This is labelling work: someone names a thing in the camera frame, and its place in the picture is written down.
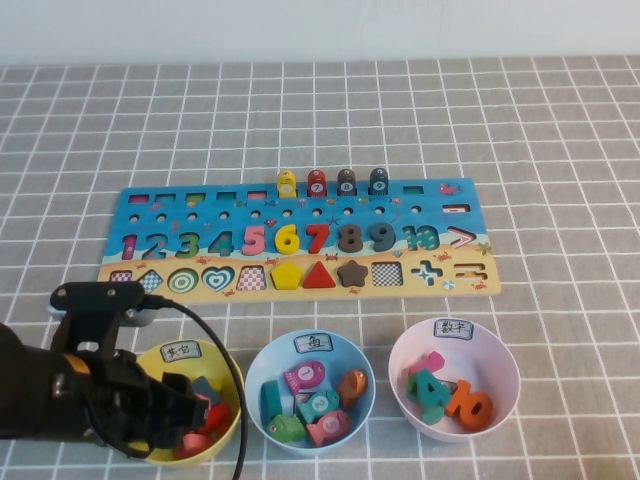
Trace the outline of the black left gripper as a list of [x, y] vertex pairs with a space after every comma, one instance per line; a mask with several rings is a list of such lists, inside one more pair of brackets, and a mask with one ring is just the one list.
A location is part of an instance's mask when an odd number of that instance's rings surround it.
[[[82, 351], [77, 357], [88, 369], [80, 398], [97, 439], [113, 449], [158, 448], [161, 437], [152, 420], [157, 382], [137, 363], [137, 356], [118, 349], [110, 356]], [[206, 426], [208, 401], [199, 399], [187, 376], [163, 372], [160, 384], [161, 398], [173, 401], [168, 407], [167, 428], [196, 431]]]

